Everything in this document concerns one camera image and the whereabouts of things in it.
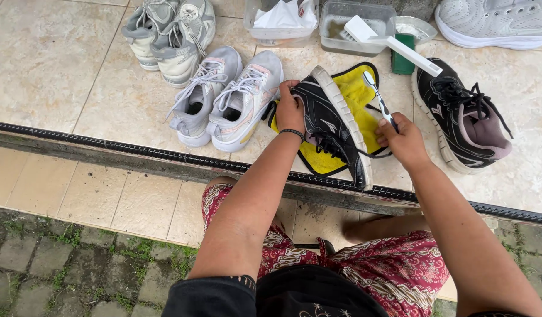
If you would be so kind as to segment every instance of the white sneaker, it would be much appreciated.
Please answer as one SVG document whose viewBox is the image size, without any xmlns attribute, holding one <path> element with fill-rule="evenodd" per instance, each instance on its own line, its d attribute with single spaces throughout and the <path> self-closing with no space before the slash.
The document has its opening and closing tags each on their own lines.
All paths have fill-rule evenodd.
<svg viewBox="0 0 542 317">
<path fill-rule="evenodd" d="M 195 71 L 204 51 L 214 39 L 214 8 L 208 0 L 186 0 L 173 22 L 150 45 L 158 60 L 163 79 L 173 87 L 183 88 Z"/>
<path fill-rule="evenodd" d="M 282 81 L 283 66 L 275 53 L 255 55 L 214 101 L 206 129 L 214 147 L 224 152 L 245 147 Z"/>
<path fill-rule="evenodd" d="M 242 72 L 242 58 L 231 46 L 217 48 L 202 61 L 190 84 L 175 96 L 169 127 L 177 130 L 179 140 L 190 147 L 210 142 L 206 133 L 214 98 Z"/>
<path fill-rule="evenodd" d="M 435 17 L 443 36 L 461 47 L 542 46 L 542 0 L 443 0 Z"/>
<path fill-rule="evenodd" d="M 145 70 L 159 70 L 150 44 L 158 33 L 175 18 L 180 0 L 144 0 L 141 7 L 128 18 L 121 29 L 122 35 L 130 44 L 140 66 Z"/>
</svg>

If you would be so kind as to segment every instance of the tiled floor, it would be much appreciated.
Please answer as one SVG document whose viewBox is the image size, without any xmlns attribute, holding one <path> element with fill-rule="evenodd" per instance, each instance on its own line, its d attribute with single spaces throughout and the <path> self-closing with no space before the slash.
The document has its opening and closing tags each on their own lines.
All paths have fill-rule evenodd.
<svg viewBox="0 0 542 317">
<path fill-rule="evenodd" d="M 86 226 L 198 247 L 205 184 L 0 148 L 0 206 Z M 343 220 L 376 214 L 282 198 L 277 217 L 295 243 L 350 246 Z M 455 299 L 455 286 L 439 295 Z"/>
<path fill-rule="evenodd" d="M 167 127 L 165 115 L 178 90 L 166 85 L 159 72 L 142 70 L 119 31 L 120 23 L 133 11 L 132 6 L 140 3 L 141 0 L 2 1 L 0 121 L 254 162 L 275 136 L 263 124 L 247 147 L 232 155 L 218 152 L 210 144 L 188 148 Z M 253 54 L 271 49 L 281 58 L 287 79 L 302 79 L 316 65 L 334 74 L 360 61 L 370 61 L 379 70 L 380 91 L 389 108 L 404 113 L 420 126 L 432 159 L 466 198 L 542 213 L 542 48 L 465 50 L 441 36 L 417 48 L 420 54 L 448 61 L 466 85 L 479 82 L 514 133 L 511 155 L 477 176 L 463 176 L 444 165 L 435 128 L 412 100 L 410 76 L 390 72 L 389 50 L 375 58 L 328 53 L 321 49 L 317 32 L 303 48 L 256 47 L 243 28 L 244 2 L 213 3 L 218 15 L 217 35 L 208 51 L 231 45 L 240 52 L 245 64 Z M 373 160 L 372 168 L 375 184 L 412 190 L 410 178 L 394 157 Z M 292 169 L 308 172 L 298 159 Z M 334 177 L 350 179 L 348 171 Z"/>
</svg>

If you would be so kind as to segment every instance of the metal bowl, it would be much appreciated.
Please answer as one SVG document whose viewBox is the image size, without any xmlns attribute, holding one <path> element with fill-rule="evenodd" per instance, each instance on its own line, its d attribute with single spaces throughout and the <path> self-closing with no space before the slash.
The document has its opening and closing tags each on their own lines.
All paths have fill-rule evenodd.
<svg viewBox="0 0 542 317">
<path fill-rule="evenodd" d="M 431 24 L 413 16 L 397 16 L 396 32 L 414 36 L 414 44 L 423 44 L 437 35 L 437 30 Z"/>
</svg>

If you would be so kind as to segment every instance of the knee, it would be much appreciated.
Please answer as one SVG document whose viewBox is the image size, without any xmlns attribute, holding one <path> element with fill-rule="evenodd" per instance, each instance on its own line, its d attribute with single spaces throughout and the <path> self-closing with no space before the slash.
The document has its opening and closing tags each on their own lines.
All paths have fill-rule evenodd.
<svg viewBox="0 0 542 317">
<path fill-rule="evenodd" d="M 216 184 L 236 184 L 238 181 L 233 179 L 232 177 L 229 177 L 229 176 L 218 176 L 217 178 L 214 178 L 213 180 L 211 180 L 207 185 L 206 187 L 204 188 L 205 190 L 213 185 L 216 185 Z"/>
</svg>

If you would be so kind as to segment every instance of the black sneaker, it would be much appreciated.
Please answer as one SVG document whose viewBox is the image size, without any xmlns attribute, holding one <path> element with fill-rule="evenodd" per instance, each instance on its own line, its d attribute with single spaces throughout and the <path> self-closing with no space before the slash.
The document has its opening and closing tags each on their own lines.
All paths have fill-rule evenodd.
<svg viewBox="0 0 542 317">
<path fill-rule="evenodd" d="M 477 174 L 511 152 L 500 123 L 511 135 L 490 97 L 480 93 L 478 83 L 466 90 L 457 73 L 444 61 L 429 58 L 443 72 L 437 77 L 416 67 L 412 90 L 420 106 L 437 128 L 441 155 L 462 174 Z"/>
<path fill-rule="evenodd" d="M 332 154 L 349 165 L 355 187 L 372 190 L 371 162 L 357 122 L 332 77 L 317 66 L 291 88 L 293 97 L 304 104 L 304 125 L 316 152 Z"/>
</svg>

